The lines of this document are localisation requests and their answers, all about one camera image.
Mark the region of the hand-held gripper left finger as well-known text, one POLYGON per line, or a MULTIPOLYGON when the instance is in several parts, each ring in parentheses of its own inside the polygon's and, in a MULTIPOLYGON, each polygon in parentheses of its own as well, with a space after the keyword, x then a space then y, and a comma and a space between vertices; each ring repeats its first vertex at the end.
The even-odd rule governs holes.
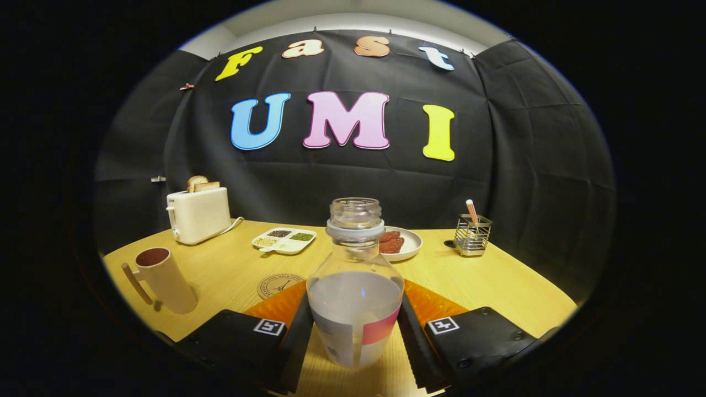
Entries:
POLYGON ((297 391, 312 326, 302 281, 243 313, 218 312, 175 346, 221 377, 289 394, 297 391))

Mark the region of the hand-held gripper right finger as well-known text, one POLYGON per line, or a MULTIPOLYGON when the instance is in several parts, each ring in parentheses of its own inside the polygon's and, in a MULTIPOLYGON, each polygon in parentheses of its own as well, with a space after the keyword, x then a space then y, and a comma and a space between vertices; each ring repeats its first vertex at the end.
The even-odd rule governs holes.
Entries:
POLYGON ((501 373, 558 331, 534 337, 491 307, 469 310, 409 280, 398 324, 416 386, 446 394, 501 373))

